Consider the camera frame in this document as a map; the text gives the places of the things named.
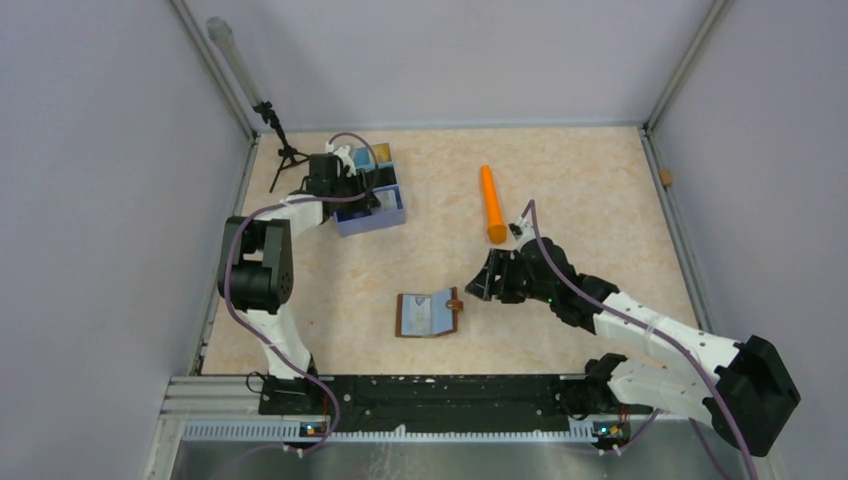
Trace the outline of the silver card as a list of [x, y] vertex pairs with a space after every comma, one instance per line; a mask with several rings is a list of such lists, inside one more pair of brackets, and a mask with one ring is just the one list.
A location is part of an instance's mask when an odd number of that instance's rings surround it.
[[395, 189], [386, 189], [377, 191], [375, 196], [380, 202], [379, 212], [386, 213], [391, 211], [403, 210], [403, 202], [399, 193]]

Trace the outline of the brown leather card holder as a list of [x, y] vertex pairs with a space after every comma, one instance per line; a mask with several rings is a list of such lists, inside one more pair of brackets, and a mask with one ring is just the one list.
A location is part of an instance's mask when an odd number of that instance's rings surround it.
[[459, 329], [464, 303], [456, 287], [433, 294], [397, 295], [395, 336], [398, 338], [437, 338]]

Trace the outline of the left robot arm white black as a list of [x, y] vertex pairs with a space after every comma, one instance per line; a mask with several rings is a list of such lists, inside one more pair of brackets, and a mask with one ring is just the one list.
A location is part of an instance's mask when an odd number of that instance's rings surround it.
[[275, 205], [225, 223], [218, 291], [232, 318], [260, 342], [268, 360], [265, 385], [297, 413], [319, 404], [312, 354], [297, 331], [290, 300], [294, 292], [293, 243], [336, 212], [379, 207], [374, 190], [381, 170], [359, 170], [342, 153], [308, 158], [298, 189]]

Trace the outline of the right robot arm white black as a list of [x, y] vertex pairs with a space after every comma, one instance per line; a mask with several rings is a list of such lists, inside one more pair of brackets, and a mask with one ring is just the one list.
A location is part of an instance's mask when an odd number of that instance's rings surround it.
[[770, 341], [719, 337], [660, 314], [615, 284], [577, 272], [547, 237], [490, 250], [465, 291], [504, 304], [543, 302], [563, 323], [658, 361], [652, 367], [613, 354], [598, 360], [611, 369], [588, 382], [586, 397], [600, 412], [620, 404], [659, 408], [708, 424], [731, 446], [764, 457], [801, 400]]

